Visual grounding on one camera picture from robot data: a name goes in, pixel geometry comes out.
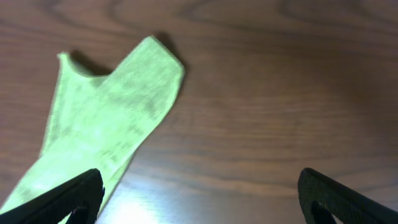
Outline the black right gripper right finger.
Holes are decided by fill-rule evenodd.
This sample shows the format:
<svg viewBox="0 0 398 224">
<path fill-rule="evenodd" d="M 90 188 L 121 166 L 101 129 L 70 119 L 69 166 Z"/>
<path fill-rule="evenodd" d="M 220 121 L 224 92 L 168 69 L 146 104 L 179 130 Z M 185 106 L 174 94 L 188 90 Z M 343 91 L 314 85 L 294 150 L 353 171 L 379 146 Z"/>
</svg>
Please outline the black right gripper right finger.
<svg viewBox="0 0 398 224">
<path fill-rule="evenodd" d="M 311 168 L 298 179 L 298 198 L 307 224 L 397 224 L 397 212 Z"/>
</svg>

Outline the green microfiber cloth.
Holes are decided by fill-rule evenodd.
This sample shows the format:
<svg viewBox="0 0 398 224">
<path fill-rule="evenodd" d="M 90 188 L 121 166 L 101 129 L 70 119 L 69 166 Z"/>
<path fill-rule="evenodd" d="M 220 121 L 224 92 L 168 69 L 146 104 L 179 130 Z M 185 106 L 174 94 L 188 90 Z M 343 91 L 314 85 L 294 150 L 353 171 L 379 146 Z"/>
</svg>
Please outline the green microfiber cloth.
<svg viewBox="0 0 398 224">
<path fill-rule="evenodd" d="M 153 36 L 105 76 L 95 75 L 68 52 L 58 59 L 40 156 L 8 196 L 1 215 L 90 169 L 98 169 L 103 180 L 100 213 L 136 149 L 170 111 L 185 73 Z"/>
</svg>

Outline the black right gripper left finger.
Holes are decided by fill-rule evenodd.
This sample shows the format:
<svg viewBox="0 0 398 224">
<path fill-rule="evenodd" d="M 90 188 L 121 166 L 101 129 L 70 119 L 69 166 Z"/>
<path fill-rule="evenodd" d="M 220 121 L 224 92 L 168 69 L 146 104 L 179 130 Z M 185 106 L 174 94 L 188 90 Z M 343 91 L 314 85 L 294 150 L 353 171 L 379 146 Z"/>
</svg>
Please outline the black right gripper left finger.
<svg viewBox="0 0 398 224">
<path fill-rule="evenodd" d="M 90 169 L 62 185 L 1 215 L 3 224 L 94 224 L 105 189 L 98 169 Z"/>
</svg>

